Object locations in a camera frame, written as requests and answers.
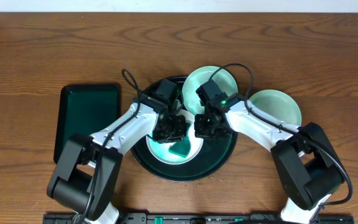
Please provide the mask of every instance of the black plate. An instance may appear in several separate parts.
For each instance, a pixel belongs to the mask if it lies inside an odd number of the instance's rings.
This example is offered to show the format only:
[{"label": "black plate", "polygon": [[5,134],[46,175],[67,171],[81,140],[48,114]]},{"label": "black plate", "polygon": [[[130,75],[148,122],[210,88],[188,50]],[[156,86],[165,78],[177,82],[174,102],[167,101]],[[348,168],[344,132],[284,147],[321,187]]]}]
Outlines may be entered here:
[{"label": "black plate", "polygon": [[[183,86],[186,76],[171,77],[168,80]],[[160,81],[150,85],[145,92],[150,93],[158,87]],[[172,181],[194,181],[202,179],[217,171],[229,159],[237,142],[237,133],[225,138],[204,140],[200,152],[192,160],[170,165],[159,161],[147,147],[146,138],[141,139],[132,148],[137,161],[152,174]]]}]

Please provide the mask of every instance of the white background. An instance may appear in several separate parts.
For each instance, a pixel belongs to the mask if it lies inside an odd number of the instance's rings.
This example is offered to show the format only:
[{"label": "white background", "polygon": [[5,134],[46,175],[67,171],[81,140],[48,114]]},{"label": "white background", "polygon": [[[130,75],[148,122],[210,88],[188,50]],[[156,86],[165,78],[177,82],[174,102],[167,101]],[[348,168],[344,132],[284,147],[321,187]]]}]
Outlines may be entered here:
[{"label": "white background", "polygon": [[358,0],[0,0],[0,12],[358,12]]}]

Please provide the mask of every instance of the light green plate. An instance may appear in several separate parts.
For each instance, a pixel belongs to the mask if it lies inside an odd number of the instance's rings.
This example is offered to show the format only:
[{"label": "light green plate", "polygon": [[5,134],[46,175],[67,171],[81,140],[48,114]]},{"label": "light green plate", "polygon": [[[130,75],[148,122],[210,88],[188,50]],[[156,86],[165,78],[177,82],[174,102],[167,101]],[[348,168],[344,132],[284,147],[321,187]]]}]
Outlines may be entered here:
[{"label": "light green plate", "polygon": [[301,125],[302,115],[299,106],[287,94],[278,90],[262,90],[249,100],[262,111],[287,123]]},{"label": "light green plate", "polygon": [[[201,67],[194,72],[192,72],[186,79],[183,84],[182,93],[183,93],[183,104],[186,109],[192,113],[204,114],[204,106],[201,105],[200,98],[198,97],[196,90],[208,79],[211,75],[217,70],[217,66],[205,66]],[[212,78],[218,87],[223,92],[226,92],[228,96],[231,96],[234,93],[238,93],[237,83],[231,74],[222,69]]]}]

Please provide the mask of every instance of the wood grain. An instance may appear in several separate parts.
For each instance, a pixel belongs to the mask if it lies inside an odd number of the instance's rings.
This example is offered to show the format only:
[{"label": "wood grain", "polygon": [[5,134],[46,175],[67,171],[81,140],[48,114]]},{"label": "wood grain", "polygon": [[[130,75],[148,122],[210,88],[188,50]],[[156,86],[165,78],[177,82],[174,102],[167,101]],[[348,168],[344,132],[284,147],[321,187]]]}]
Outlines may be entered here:
[{"label": "wood grain", "polygon": [[[255,90],[285,91],[304,124],[324,128],[355,192],[323,212],[358,223],[358,14],[133,13],[0,13],[0,223],[69,212],[45,193],[63,86],[119,83],[124,111],[135,93],[122,68],[145,88],[231,62],[254,70]],[[248,74],[231,71],[245,91]],[[116,207],[154,213],[278,212],[287,199],[270,154],[245,136],[220,170],[190,183],[154,177],[129,153],[115,193]]]}]

